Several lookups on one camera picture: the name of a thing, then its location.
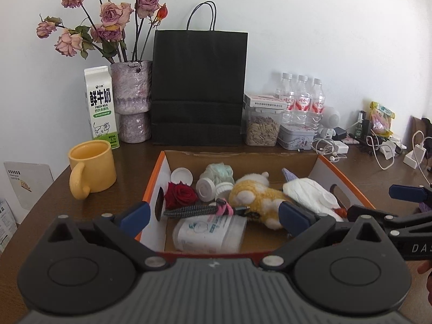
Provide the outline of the white round button disc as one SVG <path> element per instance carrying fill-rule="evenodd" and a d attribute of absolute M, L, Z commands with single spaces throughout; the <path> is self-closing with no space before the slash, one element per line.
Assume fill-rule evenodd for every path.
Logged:
<path fill-rule="evenodd" d="M 325 191 L 322 193 L 319 200 L 326 208 L 337 209 L 340 207 L 337 198 L 330 192 Z"/>

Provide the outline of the white face mask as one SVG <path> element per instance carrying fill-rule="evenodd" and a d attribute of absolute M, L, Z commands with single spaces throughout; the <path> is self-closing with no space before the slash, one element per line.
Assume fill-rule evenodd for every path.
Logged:
<path fill-rule="evenodd" d="M 297 178 L 283 185 L 283 193 L 297 204 L 315 214 L 328 214 L 337 222 L 342 222 L 343 218 L 335 212 L 336 209 L 326 208 L 321 204 L 319 197 L 325 191 L 327 190 L 320 184 L 309 178 Z"/>

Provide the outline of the small white round device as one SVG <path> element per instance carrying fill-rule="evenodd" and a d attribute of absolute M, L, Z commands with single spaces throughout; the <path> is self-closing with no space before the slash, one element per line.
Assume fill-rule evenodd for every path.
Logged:
<path fill-rule="evenodd" d="M 196 193 L 203 202 L 215 200 L 216 187 L 210 178 L 200 178 L 195 185 Z"/>

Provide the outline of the purple fabric pouch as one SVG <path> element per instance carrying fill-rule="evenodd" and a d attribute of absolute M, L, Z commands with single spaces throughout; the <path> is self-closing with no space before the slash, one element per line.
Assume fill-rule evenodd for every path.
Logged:
<path fill-rule="evenodd" d="M 286 180 L 286 182 L 290 182 L 290 181 L 297 179 L 297 176 L 293 172 L 291 172 L 290 170 L 288 170 L 286 168 L 282 169 L 282 174 L 283 174 L 283 177 Z"/>

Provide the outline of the large white screw lid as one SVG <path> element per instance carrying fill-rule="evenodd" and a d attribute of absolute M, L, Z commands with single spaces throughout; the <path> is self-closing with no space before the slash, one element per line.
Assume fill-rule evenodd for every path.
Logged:
<path fill-rule="evenodd" d="M 229 199 L 231 190 L 234 185 L 231 182 L 221 182 L 215 186 L 215 199 Z"/>

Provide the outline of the blue white booklet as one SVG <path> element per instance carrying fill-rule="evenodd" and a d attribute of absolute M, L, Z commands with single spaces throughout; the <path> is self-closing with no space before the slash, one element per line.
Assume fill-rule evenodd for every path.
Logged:
<path fill-rule="evenodd" d="M 16 230 L 18 229 L 17 223 L 13 213 L 6 202 L 1 199 L 0 201 L 0 253 L 2 254 L 9 244 Z"/>

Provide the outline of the yellow ceramic mug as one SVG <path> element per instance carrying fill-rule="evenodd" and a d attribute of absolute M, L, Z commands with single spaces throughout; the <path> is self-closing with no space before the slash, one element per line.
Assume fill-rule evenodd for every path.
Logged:
<path fill-rule="evenodd" d="M 102 192 L 116 182 L 116 169 L 110 143 L 91 140 L 70 149 L 70 192 L 77 200 Z"/>

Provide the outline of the red cardboard box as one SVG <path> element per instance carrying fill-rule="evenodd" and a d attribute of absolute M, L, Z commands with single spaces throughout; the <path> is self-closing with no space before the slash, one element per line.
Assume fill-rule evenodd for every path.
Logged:
<path fill-rule="evenodd" d="M 172 232 L 177 224 L 164 217 L 157 217 L 155 205 L 159 189 L 166 189 L 171 173 L 178 167 L 185 167 L 194 178 L 204 172 L 211 163 L 225 163 L 234 170 L 238 179 L 248 173 L 269 173 L 270 186 L 280 189 L 285 182 L 281 170 L 285 167 L 300 178 L 311 178 L 326 190 L 338 186 L 349 199 L 349 205 L 363 205 L 373 209 L 373 204 L 357 187 L 328 159 L 312 153 L 194 153 L 187 151 L 160 152 L 149 182 L 144 192 L 143 201 L 149 203 L 149 222 L 136 235 L 136 240 L 145 247 L 161 253 L 168 261 L 177 258 L 197 258 L 196 253 L 177 252 L 172 241 Z"/>

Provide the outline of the red rose flower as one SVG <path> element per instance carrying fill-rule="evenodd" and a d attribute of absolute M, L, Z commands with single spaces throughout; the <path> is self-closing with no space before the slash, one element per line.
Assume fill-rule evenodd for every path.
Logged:
<path fill-rule="evenodd" d="M 183 184 L 182 182 L 178 184 L 169 182 L 164 198 L 167 210 L 174 210 L 194 205 L 199 201 L 199 197 L 195 190 L 191 186 Z"/>

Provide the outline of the water bottle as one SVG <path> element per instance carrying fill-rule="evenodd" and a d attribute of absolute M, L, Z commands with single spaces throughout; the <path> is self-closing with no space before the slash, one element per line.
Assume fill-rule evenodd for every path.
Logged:
<path fill-rule="evenodd" d="M 317 131 L 319 128 L 319 122 L 322 118 L 325 100 L 326 97 L 324 94 L 322 81 L 318 78 L 315 78 L 311 90 L 310 109 L 308 111 L 307 117 L 307 125 L 314 131 Z"/>
<path fill-rule="evenodd" d="M 283 72 L 281 83 L 276 88 L 276 97 L 279 100 L 282 100 L 284 102 L 284 105 L 286 106 L 286 109 L 283 113 L 283 124 L 289 124 L 291 122 L 291 117 L 293 113 L 293 107 L 295 104 L 295 90 L 293 87 L 293 75 L 291 73 Z"/>
<path fill-rule="evenodd" d="M 298 75 L 296 84 L 295 103 L 293 109 L 293 123 L 295 125 L 304 125 L 311 106 L 311 94 L 308 91 L 308 77 Z"/>

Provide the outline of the small metal tin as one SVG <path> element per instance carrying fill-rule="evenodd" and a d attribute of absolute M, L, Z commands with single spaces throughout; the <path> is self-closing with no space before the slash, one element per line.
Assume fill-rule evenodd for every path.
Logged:
<path fill-rule="evenodd" d="M 316 132 L 304 125 L 282 124 L 277 142 L 289 151 L 309 151 Z"/>

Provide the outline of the water bottle middle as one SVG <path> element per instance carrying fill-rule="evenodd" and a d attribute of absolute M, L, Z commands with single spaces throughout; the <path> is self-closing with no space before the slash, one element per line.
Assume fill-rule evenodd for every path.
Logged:
<path fill-rule="evenodd" d="M 308 91 L 308 77 L 298 75 L 296 84 L 295 103 L 293 109 L 293 123 L 295 125 L 304 125 L 311 106 L 311 94 Z"/>

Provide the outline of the pale green bath pouf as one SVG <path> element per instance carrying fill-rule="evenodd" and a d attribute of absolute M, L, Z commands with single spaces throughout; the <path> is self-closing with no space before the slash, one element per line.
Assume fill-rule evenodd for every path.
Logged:
<path fill-rule="evenodd" d="M 204 172 L 200 174 L 199 178 L 208 178 L 214 185 L 221 183 L 234 184 L 234 171 L 230 165 L 224 163 L 213 163 L 206 167 Z"/>

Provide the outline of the white milk carton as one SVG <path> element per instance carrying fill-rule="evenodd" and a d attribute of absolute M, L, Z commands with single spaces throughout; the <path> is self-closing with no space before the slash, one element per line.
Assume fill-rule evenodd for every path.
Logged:
<path fill-rule="evenodd" d="M 119 137 L 109 69 L 107 66 L 87 68 L 84 77 L 92 138 L 106 140 L 112 149 L 117 149 Z"/>

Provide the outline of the black paper shopping bag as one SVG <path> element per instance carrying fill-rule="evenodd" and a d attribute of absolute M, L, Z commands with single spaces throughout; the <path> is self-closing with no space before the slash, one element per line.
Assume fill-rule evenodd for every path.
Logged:
<path fill-rule="evenodd" d="M 151 139 L 165 146 L 241 143 L 248 33 L 217 31 L 215 2 L 206 31 L 154 35 Z"/>

